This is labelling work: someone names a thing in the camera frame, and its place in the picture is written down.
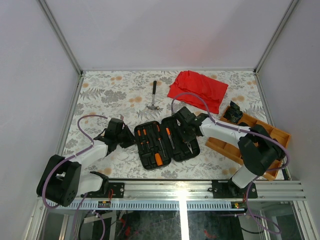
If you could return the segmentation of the orange black pliers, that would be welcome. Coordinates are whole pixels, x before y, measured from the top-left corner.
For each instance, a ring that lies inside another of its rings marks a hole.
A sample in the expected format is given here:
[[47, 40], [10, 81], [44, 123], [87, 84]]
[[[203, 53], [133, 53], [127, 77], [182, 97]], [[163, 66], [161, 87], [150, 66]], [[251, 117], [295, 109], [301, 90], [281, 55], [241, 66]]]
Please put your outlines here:
[[177, 121], [178, 131], [179, 131], [179, 134], [180, 134], [180, 136], [182, 138], [182, 141], [187, 145], [187, 147], [188, 147], [189, 151], [191, 152], [191, 154], [193, 154], [192, 145], [187, 140], [187, 135], [186, 135], [185, 131], [183, 130], [183, 128], [181, 128], [180, 121], [178, 119], [176, 121]]

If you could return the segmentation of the small orange black screwdriver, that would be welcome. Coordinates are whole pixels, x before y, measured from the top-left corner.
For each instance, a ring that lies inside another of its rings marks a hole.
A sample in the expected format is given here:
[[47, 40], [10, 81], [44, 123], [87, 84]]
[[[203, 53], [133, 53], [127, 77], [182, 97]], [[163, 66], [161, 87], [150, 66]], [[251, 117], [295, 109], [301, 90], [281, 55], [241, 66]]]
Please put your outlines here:
[[145, 138], [146, 144], [148, 146], [148, 149], [150, 150], [151, 148], [150, 148], [150, 142], [149, 142], [149, 137], [147, 135], [147, 131], [146, 131], [145, 128], [143, 128], [142, 130], [143, 130], [143, 134], [144, 134], [144, 138]]

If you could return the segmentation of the orange handled utility knife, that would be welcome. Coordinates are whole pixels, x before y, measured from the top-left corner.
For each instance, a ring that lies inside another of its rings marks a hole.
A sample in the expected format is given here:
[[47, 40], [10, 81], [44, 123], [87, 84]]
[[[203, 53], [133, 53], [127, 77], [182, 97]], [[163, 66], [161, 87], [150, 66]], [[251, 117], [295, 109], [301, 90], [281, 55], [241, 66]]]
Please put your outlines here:
[[165, 129], [166, 129], [166, 132], [167, 132], [171, 147], [172, 147], [172, 149], [175, 149], [175, 145], [174, 145], [174, 142], [173, 142], [173, 139], [172, 139], [172, 135], [171, 135], [170, 129], [168, 127], [166, 127]]

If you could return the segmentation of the black plastic tool case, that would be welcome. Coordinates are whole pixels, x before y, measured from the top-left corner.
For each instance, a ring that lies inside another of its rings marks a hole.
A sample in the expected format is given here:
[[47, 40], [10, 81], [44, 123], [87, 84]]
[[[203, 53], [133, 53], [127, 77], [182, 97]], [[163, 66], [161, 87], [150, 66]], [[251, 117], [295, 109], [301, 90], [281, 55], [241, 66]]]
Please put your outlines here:
[[[160, 135], [162, 138], [162, 144], [165, 150], [166, 158], [164, 158], [160, 142], [157, 138], [157, 131], [156, 131], [155, 124], [158, 124], [160, 128]], [[146, 129], [146, 133], [149, 139], [150, 150], [145, 140], [143, 128]], [[166, 128], [169, 128], [171, 132], [175, 149], [172, 149], [169, 137], [167, 135]], [[144, 152], [142, 152], [142, 147], [140, 145], [137, 130], [140, 130], [141, 136], [143, 138]], [[135, 136], [136, 144], [138, 147], [138, 155], [140, 158], [140, 162], [142, 164], [142, 167], [145, 170], [154, 170], [154, 169], [165, 167], [169, 165], [172, 160], [174, 160], [175, 162], [187, 161], [189, 159], [195, 158], [200, 154], [200, 146], [198, 144], [197, 139], [190, 141], [190, 144], [193, 150], [193, 154], [191, 154], [190, 150], [188, 149], [187, 145], [183, 142], [183, 139], [179, 134], [177, 119], [173, 116], [166, 117], [162, 119], [161, 122], [154, 120], [154, 121], [137, 125], [134, 128], [134, 136]], [[156, 153], [159, 153], [162, 158], [163, 165], [161, 166], [157, 166], [156, 164], [156, 160], [155, 160]]]

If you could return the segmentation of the black handled hammer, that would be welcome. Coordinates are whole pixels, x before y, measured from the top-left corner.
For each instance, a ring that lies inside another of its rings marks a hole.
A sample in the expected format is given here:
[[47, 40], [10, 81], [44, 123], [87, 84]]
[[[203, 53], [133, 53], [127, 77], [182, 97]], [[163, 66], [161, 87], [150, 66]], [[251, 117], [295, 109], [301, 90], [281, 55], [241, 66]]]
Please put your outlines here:
[[152, 101], [151, 101], [151, 105], [147, 105], [146, 106], [149, 110], [153, 110], [153, 111], [157, 111], [157, 110], [160, 109], [159, 106], [155, 106], [156, 89], [157, 89], [157, 81], [154, 80], [153, 84], [152, 84]]

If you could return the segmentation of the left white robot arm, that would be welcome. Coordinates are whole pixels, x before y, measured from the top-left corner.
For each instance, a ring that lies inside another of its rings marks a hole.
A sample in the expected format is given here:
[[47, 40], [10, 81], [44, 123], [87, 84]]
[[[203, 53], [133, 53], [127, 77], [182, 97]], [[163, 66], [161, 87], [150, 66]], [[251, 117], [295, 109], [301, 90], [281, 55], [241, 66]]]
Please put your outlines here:
[[110, 118], [107, 127], [89, 140], [89, 146], [77, 153], [69, 156], [55, 154], [49, 158], [36, 189], [47, 208], [51, 207], [49, 202], [55, 203], [56, 207], [67, 207], [81, 195], [112, 197], [108, 176], [98, 171], [83, 175], [82, 171], [107, 157], [118, 146], [125, 149], [134, 145], [135, 137], [123, 120]]

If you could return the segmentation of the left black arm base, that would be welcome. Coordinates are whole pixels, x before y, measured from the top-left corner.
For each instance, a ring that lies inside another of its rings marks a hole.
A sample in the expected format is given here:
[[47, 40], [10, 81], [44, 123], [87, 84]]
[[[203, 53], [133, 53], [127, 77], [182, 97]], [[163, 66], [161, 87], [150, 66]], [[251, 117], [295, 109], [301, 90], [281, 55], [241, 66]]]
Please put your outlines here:
[[90, 171], [90, 174], [100, 177], [102, 179], [101, 187], [99, 190], [90, 191], [87, 195], [90, 198], [123, 198], [125, 192], [125, 183], [124, 182], [110, 182], [109, 177], [98, 172]]

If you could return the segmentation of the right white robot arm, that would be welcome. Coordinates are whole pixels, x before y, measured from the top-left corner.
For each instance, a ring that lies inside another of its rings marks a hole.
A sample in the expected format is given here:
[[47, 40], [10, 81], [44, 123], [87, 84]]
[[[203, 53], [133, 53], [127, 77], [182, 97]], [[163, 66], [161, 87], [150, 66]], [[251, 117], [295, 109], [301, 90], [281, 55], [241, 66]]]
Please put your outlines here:
[[181, 108], [173, 117], [180, 123], [180, 134], [186, 142], [196, 137], [208, 137], [239, 149], [243, 165], [230, 178], [227, 188], [233, 197], [244, 194], [250, 182], [261, 177], [275, 160], [286, 156], [284, 147], [272, 139], [262, 125], [234, 125], [207, 113], [196, 116], [187, 107]]

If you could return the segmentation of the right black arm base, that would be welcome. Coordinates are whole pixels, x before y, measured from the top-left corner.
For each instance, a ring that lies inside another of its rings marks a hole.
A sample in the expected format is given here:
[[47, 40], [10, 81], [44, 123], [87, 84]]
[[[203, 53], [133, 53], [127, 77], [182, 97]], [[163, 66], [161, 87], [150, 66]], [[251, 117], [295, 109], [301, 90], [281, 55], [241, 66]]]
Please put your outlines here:
[[258, 198], [258, 192], [254, 183], [250, 187], [247, 185], [244, 188], [239, 188], [231, 180], [212, 180], [211, 188], [214, 199]]

